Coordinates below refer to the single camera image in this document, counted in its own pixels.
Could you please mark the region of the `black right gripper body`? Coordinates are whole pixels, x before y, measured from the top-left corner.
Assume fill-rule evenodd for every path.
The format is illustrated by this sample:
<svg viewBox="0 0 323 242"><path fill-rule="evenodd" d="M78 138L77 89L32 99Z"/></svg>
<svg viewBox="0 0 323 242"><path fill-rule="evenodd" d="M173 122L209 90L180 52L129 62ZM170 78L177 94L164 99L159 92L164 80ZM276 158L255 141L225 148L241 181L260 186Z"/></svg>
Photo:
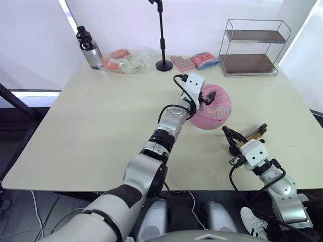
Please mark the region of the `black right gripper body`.
<svg viewBox="0 0 323 242"><path fill-rule="evenodd" d="M229 163L231 165L243 165L244 156L240 151L240 147L244 145L244 142L235 143L233 141L229 141L229 145L229 153L233 156Z"/></svg>

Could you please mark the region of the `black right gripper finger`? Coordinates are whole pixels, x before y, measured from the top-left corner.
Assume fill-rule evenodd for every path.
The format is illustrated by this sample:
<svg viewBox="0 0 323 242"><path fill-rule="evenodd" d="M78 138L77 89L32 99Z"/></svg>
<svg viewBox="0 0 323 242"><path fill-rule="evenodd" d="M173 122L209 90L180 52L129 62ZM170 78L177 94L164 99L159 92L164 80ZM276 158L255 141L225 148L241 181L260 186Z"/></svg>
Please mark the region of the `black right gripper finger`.
<svg viewBox="0 0 323 242"><path fill-rule="evenodd" d="M222 130L227 138L228 141L235 143L236 141L242 142L242 143L247 143L247 139L240 134L239 132L230 129L227 126L223 126Z"/></svg>
<svg viewBox="0 0 323 242"><path fill-rule="evenodd" d="M235 130L232 130L230 128L223 128L223 132L227 138L227 141L229 142L229 145L235 149L238 148L238 143L236 141L239 140L239 135Z"/></svg>

